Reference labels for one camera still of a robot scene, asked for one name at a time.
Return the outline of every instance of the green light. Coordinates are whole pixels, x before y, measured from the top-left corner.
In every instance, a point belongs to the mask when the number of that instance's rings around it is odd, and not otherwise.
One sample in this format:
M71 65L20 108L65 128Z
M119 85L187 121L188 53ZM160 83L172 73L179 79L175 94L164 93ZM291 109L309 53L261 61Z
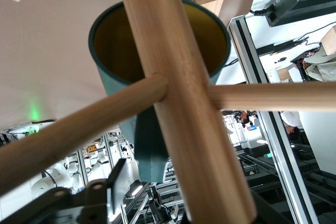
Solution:
M30 118L33 121L40 121L40 109L36 104L31 104L30 105Z
M37 111L32 111L32 117L31 117L31 119L33 119L34 121L38 121L38 119L39 119L39 116L38 116L38 113L37 113Z

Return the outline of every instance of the wire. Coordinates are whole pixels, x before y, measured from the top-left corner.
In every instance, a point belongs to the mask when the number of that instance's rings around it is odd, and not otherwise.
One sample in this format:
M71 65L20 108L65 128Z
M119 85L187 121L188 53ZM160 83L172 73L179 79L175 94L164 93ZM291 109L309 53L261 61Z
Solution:
M50 175L50 173L48 173L46 170L44 170L44 172L49 175L49 177L51 178L52 182L54 182L55 186L57 187L57 183L54 180L54 178Z
M314 31L310 31L309 33L306 33L306 34L302 35L298 40L302 39L303 37L305 37L305 36L308 35L308 34L315 33L316 31L321 30L321 29L324 29L324 28L326 28L327 26L330 26L330 25L335 24L335 23L336 23L336 21L331 22L331 23L329 23L329 24L327 24L327 25L325 25L325 26L323 26L323 27L321 27L321 28L318 28L318 29L314 30Z
M322 46L322 44L321 44L321 42L313 42L313 43L309 43L309 44L307 44L308 43L308 41L306 40L306 46L309 46L309 45L313 45L313 44L319 44L320 45L320 47Z
M262 9L262 10L250 10L250 13L252 13L254 16L270 16L272 13L274 13L275 8L274 5L270 5L269 7Z
M143 216L144 216L144 220L145 220L145 222L146 222L146 217L149 219L150 222L152 222L151 218L149 218L149 216L148 216L147 214L143 214Z
M164 206L166 209L168 209L170 212L172 212L172 211L173 211L173 209L172 209L172 208L169 208L169 207L167 207L165 204L161 203L161 205L162 205L162 206Z
M239 62L238 58L237 59L234 59L233 61L231 61L230 63L226 64L223 66L223 68L226 68L226 67L229 67L229 66L232 66L233 64Z

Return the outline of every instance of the aluminum frame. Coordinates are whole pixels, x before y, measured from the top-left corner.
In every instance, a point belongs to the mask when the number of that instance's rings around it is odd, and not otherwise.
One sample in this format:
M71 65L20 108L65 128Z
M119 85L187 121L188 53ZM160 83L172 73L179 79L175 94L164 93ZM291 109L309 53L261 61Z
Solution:
M82 148L77 150L77 157L78 157L78 165L79 165L79 168L80 168L80 172L82 174L83 184L84 184L84 187L85 187L88 184L89 179L88 179L88 174L86 173L86 169L85 169L85 163L84 163Z
M245 17L232 19L228 26L228 32L237 51L246 82L249 84L267 83L268 80ZM288 141L280 113L258 111L258 116L295 223L319 223Z

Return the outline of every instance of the machinery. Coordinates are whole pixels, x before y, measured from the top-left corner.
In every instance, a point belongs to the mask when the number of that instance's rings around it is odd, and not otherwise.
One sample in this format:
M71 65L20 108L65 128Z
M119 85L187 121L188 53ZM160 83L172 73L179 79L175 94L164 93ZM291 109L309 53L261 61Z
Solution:
M108 223L121 208L128 187L126 159L120 159L108 179L91 181L84 191L71 195L67 188L53 188L4 219L1 224Z
M165 207L162 204L161 196L156 191L155 186L150 188L148 192L149 196L149 206L152 210L152 215L155 224L166 223L166 224L175 224L179 216L178 205L175 205L173 209Z
M336 0L271 0L265 8L270 27L336 12Z

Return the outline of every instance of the cardboard box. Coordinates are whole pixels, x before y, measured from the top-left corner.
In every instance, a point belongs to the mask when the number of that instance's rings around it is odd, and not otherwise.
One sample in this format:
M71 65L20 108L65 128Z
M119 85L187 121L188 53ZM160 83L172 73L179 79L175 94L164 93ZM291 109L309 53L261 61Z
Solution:
M277 70L280 81L286 81L288 79L290 79L290 74L288 71L288 68L281 68Z
M336 26L333 26L321 39L327 55L336 53Z

